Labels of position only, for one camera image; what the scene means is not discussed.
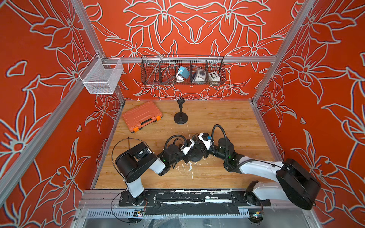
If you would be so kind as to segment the black round stand base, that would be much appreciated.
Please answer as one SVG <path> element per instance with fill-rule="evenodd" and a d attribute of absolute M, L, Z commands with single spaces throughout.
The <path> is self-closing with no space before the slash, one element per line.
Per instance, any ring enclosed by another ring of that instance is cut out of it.
<path fill-rule="evenodd" d="M 185 124 L 188 121 L 188 116 L 184 112 L 178 112 L 174 115 L 174 122 L 176 124 Z"/>

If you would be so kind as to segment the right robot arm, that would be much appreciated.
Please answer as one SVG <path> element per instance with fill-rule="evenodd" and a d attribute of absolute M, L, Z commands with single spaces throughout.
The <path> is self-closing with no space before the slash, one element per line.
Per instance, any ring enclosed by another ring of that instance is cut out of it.
<path fill-rule="evenodd" d="M 217 145 L 214 133 L 200 133 L 198 139 L 205 151 L 223 160 L 223 167 L 229 173 L 249 174 L 268 179 L 269 182 L 252 181 L 246 188 L 244 198 L 247 204 L 256 206 L 266 200 L 290 201 L 303 210 L 311 210 L 321 189 L 316 178 L 294 159 L 286 161 L 263 161 L 235 152 L 224 129 L 219 124 L 223 138 Z"/>

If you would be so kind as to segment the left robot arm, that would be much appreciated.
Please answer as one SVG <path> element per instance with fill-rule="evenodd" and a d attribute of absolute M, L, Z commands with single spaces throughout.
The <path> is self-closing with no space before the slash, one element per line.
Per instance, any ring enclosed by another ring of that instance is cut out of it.
<path fill-rule="evenodd" d="M 141 176 L 147 170 L 163 176 L 175 168 L 180 161 L 188 162 L 188 153 L 195 145 L 192 139 L 173 135 L 165 142 L 163 151 L 155 154 L 145 141 L 138 141 L 139 144 L 129 148 L 115 159 L 112 158 L 113 166 L 123 177 L 129 200 L 134 206 L 145 201 L 145 189 Z"/>

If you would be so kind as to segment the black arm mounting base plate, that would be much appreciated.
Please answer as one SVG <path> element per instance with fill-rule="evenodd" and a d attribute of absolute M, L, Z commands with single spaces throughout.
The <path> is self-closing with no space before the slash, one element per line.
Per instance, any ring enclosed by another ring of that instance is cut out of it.
<path fill-rule="evenodd" d="M 154 216 L 241 216 L 271 206 L 269 200 L 254 199 L 244 190 L 146 190 L 137 199 L 121 193 L 120 207 L 141 207 Z"/>

